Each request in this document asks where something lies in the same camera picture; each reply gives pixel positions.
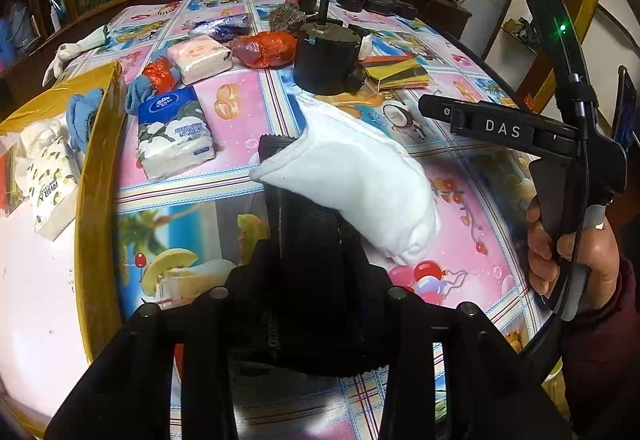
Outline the maroon jacket right forearm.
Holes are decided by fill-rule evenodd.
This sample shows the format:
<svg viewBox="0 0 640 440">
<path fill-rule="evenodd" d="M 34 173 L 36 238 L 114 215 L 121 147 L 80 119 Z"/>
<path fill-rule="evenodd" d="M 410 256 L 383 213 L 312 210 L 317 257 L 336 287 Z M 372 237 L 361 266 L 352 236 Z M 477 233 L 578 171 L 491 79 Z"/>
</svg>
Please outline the maroon jacket right forearm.
<svg viewBox="0 0 640 440">
<path fill-rule="evenodd" d="M 581 439 L 639 437 L 639 285 L 620 260 L 616 290 L 601 309 L 568 323 L 562 349 L 572 428 Z"/>
</svg>

